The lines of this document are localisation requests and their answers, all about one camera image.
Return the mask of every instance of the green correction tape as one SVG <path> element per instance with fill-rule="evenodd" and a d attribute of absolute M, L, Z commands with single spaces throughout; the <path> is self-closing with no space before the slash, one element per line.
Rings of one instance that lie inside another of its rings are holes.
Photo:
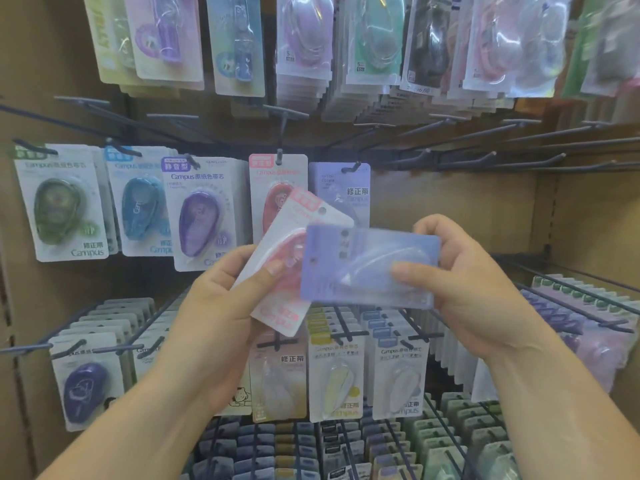
<path fill-rule="evenodd" d="M 82 190 L 60 178 L 38 186 L 33 211 L 38 237 L 45 244 L 59 244 L 79 221 Z"/>

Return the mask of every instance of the left hand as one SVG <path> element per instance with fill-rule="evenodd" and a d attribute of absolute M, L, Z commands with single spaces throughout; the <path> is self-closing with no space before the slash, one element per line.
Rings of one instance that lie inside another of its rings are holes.
<path fill-rule="evenodd" d="M 233 398 L 253 340 L 266 326 L 250 314 L 285 272 L 271 261 L 230 291 L 256 246 L 224 256 L 194 281 L 154 364 L 190 401 L 201 396 L 212 415 Z"/>

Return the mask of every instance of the right hand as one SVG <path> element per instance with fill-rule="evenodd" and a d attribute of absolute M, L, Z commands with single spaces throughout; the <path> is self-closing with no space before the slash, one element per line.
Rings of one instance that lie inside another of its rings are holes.
<path fill-rule="evenodd" d="M 440 268 L 398 262 L 392 275 L 432 292 L 435 307 L 471 354 L 487 360 L 495 353 L 537 346 L 548 326 L 462 227 L 432 215 L 418 221 L 413 231 L 442 239 Z"/>

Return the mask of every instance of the red correction tape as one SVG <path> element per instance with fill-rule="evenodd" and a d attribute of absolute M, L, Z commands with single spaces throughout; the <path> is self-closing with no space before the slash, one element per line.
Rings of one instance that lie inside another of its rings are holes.
<path fill-rule="evenodd" d="M 280 279 L 274 291 L 293 290 L 300 293 L 302 281 L 302 256 L 305 253 L 306 229 L 297 229 L 279 243 L 264 263 L 281 260 L 287 265 L 287 272 Z"/>
<path fill-rule="evenodd" d="M 264 212 L 262 213 L 262 232 L 267 233 L 271 223 L 278 215 L 287 197 L 293 190 L 293 185 L 286 182 L 278 182 L 271 187 L 264 202 Z"/>

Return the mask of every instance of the pink correction tape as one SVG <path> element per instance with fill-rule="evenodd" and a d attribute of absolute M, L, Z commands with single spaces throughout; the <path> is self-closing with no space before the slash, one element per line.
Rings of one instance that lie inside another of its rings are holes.
<path fill-rule="evenodd" d="M 480 59 L 492 80 L 504 79 L 522 60 L 522 40 L 516 10 L 506 0 L 485 6 L 481 15 Z"/>
<path fill-rule="evenodd" d="M 278 212 L 284 205 L 293 190 L 293 185 L 286 182 L 278 182 L 271 187 L 267 193 L 267 199 L 264 202 L 264 212 L 262 213 L 262 232 L 267 233 L 271 223 L 278 215 Z"/>
<path fill-rule="evenodd" d="M 275 291 L 293 290 L 300 293 L 300 281 L 302 281 L 302 257 L 305 253 L 305 240 L 307 239 L 306 229 L 297 229 L 289 234 L 278 244 L 278 247 L 267 258 L 265 264 L 274 260 L 284 261 L 287 265 L 287 272 L 280 279 Z"/>

